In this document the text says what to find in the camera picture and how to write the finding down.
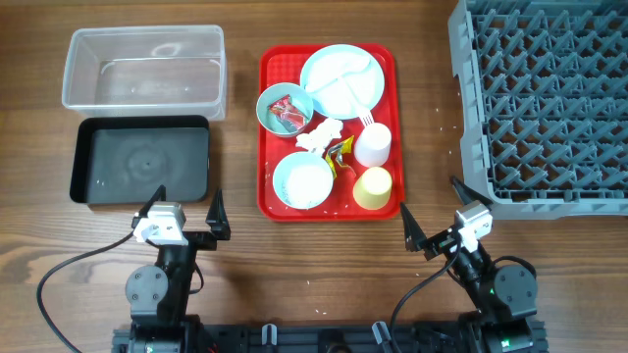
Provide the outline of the yellow plastic cup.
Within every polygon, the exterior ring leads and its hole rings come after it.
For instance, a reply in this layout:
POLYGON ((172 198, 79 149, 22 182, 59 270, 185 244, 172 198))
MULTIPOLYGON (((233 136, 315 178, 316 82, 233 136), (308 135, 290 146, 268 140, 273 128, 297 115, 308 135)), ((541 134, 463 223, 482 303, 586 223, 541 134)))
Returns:
POLYGON ((367 169, 353 186, 353 199, 363 209, 379 210, 390 200, 393 180, 382 167, 367 169))

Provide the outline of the white plastic cup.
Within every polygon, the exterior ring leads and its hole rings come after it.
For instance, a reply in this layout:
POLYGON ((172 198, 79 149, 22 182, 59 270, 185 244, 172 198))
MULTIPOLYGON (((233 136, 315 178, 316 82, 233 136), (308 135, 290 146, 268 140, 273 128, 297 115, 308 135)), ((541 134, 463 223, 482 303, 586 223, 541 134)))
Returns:
POLYGON ((389 158, 392 145, 390 129, 373 123, 363 128, 354 145, 354 156, 364 167, 381 167, 389 158))

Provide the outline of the blue bowl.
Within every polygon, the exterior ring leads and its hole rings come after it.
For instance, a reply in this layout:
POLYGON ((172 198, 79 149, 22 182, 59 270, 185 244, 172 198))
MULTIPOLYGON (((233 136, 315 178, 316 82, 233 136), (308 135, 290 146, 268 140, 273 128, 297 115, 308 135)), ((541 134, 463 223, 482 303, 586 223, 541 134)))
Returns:
MULTIPOLYGON (((328 166, 328 164, 325 162, 325 160, 322 157, 314 155, 314 154, 309 153, 309 152, 303 151, 303 152, 294 152, 294 153, 291 153, 291 154, 285 156, 279 162, 279 164, 275 167, 275 170, 273 172, 272 185, 273 185, 274 192, 278 196, 278 198, 288 207, 291 207, 291 206, 290 206, 290 204, 286 200, 286 196, 285 196, 285 192, 284 192, 284 183, 286 181, 286 178, 287 178, 289 172, 292 169, 294 169, 294 168, 296 168, 298 166, 304 166, 304 165, 314 165, 314 166, 317 166, 317 167, 329 168, 330 169, 330 167, 328 166)), ((333 178, 331 192, 332 192, 332 189, 333 189, 333 185, 334 185, 334 178, 333 178)))

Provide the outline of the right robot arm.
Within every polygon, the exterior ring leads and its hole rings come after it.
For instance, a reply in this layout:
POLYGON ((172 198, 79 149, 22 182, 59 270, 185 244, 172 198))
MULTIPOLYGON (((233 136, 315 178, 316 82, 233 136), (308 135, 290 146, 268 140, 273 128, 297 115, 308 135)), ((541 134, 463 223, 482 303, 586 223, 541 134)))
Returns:
POLYGON ((444 274, 462 287, 475 306, 452 323, 456 333, 448 335, 429 324, 416 332, 417 339, 444 339, 459 352, 539 352, 544 348, 544 324, 537 314, 537 272, 532 264, 516 256, 492 259, 480 239, 493 229, 493 202, 457 177, 450 179, 462 207, 454 213, 452 226, 429 237, 405 204, 399 205, 405 248, 423 252, 430 261, 441 255, 444 265, 410 289, 396 304, 390 319, 393 349, 397 317, 404 304, 419 290, 444 274))

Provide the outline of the red snack wrapper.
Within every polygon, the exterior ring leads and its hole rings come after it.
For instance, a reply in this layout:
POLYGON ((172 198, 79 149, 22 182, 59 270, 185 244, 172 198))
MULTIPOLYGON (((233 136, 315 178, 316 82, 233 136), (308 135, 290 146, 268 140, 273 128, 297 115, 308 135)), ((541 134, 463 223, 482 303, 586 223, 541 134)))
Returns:
POLYGON ((287 132, 295 132, 308 122, 307 116, 293 105, 289 94, 272 103, 268 109, 287 132))

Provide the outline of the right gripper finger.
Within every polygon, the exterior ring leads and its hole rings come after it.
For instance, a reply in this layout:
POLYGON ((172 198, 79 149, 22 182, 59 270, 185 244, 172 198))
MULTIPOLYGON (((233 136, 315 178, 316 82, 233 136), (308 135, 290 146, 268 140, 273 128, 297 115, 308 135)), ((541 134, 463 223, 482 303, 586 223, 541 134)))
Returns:
POLYGON ((424 242, 427 240, 426 234, 420 228, 406 205, 404 203, 400 203, 399 206, 403 221, 405 249, 410 252, 422 251, 424 242))
POLYGON ((456 176, 452 176, 450 178, 450 182, 463 205, 468 205, 475 201, 481 202, 484 206, 493 205, 493 202, 489 198, 475 191, 456 176))

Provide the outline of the white rice pile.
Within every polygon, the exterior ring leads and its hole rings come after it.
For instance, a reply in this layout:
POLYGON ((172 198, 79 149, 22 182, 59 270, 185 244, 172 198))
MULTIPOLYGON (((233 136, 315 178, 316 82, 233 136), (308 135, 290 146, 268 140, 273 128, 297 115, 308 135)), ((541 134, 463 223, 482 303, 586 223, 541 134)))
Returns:
POLYGON ((292 169, 284 183, 287 202, 296 209, 310 209, 321 204, 330 194, 333 175, 329 168, 314 165, 292 169))

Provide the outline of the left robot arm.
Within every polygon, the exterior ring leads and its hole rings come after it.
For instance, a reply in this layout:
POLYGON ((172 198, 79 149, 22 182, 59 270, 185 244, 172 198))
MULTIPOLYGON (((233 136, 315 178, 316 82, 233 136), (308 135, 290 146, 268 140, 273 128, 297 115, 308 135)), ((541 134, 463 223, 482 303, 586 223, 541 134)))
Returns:
POLYGON ((166 200, 161 185, 133 216, 132 235, 154 246, 157 260, 134 271, 125 292, 131 304, 131 328, 118 332, 114 353, 216 352, 218 346, 197 315, 186 312, 192 277, 200 272, 199 251, 214 251, 217 243, 231 239, 231 228, 221 189, 215 192, 207 213, 207 230, 185 230, 183 207, 166 200))

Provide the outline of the white tissue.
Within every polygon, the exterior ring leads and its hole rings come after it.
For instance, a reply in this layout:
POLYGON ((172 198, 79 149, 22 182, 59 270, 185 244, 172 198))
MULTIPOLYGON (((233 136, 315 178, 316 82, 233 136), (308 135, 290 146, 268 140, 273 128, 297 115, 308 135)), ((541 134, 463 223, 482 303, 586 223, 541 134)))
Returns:
POLYGON ((296 137, 296 147, 303 148, 310 153, 322 156, 334 139, 341 138, 343 122, 326 118, 309 133, 305 132, 296 137))

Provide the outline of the yellow snack wrapper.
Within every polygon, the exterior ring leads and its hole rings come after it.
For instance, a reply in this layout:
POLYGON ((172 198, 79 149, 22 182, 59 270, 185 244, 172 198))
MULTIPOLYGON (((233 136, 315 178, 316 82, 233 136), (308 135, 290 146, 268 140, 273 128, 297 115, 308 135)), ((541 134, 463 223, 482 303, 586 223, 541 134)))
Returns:
POLYGON ((353 140, 354 136, 352 135, 328 149, 324 160, 330 167, 333 178, 338 177, 337 168, 348 170, 354 177, 357 176, 354 168, 344 160, 344 156, 350 155, 353 151, 353 140))

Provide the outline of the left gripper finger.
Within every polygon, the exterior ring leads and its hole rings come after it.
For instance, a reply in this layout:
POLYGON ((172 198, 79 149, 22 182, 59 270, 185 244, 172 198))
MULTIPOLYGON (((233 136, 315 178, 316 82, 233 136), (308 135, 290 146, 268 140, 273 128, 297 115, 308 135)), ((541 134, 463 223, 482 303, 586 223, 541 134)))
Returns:
POLYGON ((166 186, 161 184, 154 194, 150 197, 150 199, 140 208, 140 210, 136 213, 137 218, 146 218, 150 208, 158 201, 166 200, 166 186))
POLYGON ((231 227, 225 210, 223 190, 221 188, 217 189, 214 194, 205 224, 210 227, 210 232, 217 240, 231 239, 231 227))

